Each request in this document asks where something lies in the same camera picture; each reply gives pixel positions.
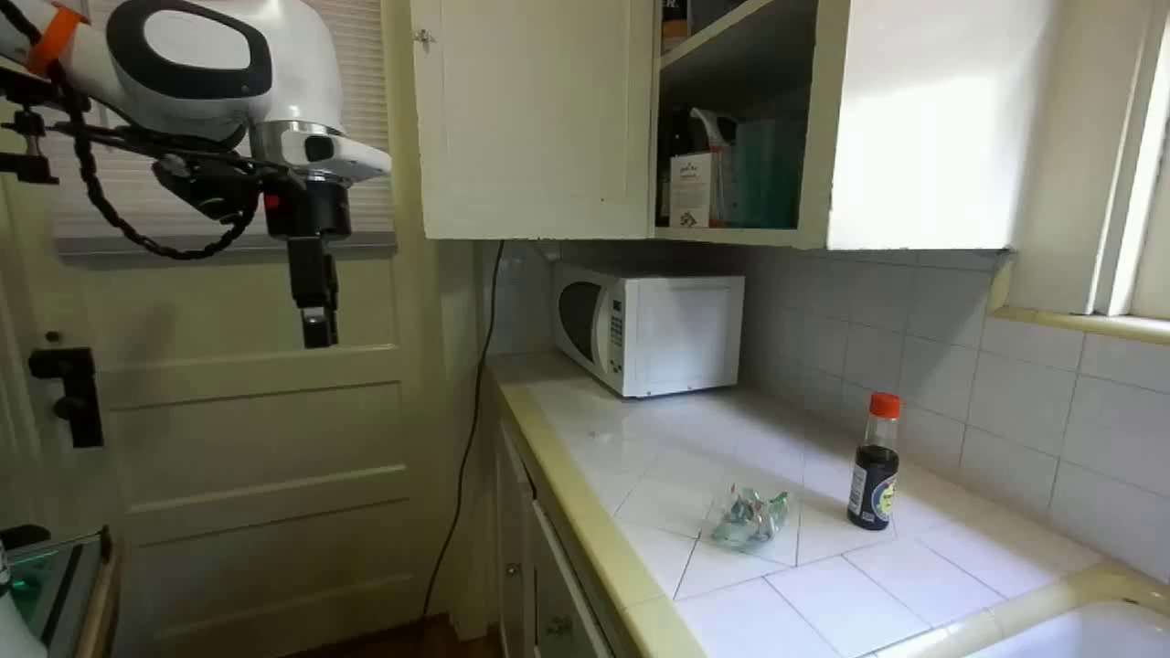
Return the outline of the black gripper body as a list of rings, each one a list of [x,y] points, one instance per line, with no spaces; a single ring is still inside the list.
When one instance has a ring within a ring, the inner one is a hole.
[[[264,193],[269,234],[290,254],[292,300],[301,308],[338,305],[328,243],[351,234],[349,190],[338,183],[278,181]]]

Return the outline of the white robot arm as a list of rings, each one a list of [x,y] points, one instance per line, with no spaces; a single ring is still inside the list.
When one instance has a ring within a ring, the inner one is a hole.
[[[351,234],[349,190],[392,171],[381,146],[345,133],[340,64],[327,20],[304,0],[121,0],[104,27],[65,0],[0,0],[5,96],[16,133],[63,133],[92,209],[132,244],[209,260],[269,215],[290,254],[290,287],[306,346],[338,344],[328,243]],[[97,146],[143,152],[154,181],[225,224],[200,250],[139,234],[100,183]]]

